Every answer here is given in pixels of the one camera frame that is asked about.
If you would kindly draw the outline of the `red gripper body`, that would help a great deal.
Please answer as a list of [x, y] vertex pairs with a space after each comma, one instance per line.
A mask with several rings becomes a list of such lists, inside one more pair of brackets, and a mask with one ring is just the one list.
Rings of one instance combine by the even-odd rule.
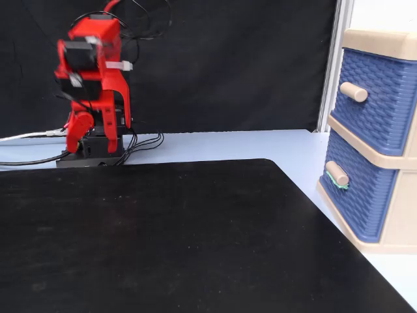
[[70, 101], [72, 113], [109, 112], [108, 69], [72, 70], [59, 65], [54, 74], [61, 88], [58, 97]]

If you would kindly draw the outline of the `red fixed gripper finger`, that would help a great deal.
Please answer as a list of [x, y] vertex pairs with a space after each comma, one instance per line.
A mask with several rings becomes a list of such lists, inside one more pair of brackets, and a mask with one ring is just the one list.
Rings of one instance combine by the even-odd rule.
[[117, 120], [115, 110], [110, 107], [101, 109], [102, 125], [104, 134], [108, 139], [108, 153], [114, 153], [117, 150]]

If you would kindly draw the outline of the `red pivoting gripper finger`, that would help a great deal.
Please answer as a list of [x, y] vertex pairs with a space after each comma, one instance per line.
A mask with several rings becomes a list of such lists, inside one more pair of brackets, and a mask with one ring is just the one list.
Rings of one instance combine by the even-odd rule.
[[66, 150], [75, 153], [79, 140], [94, 126], [93, 116], [86, 111], [71, 112], [67, 122]]

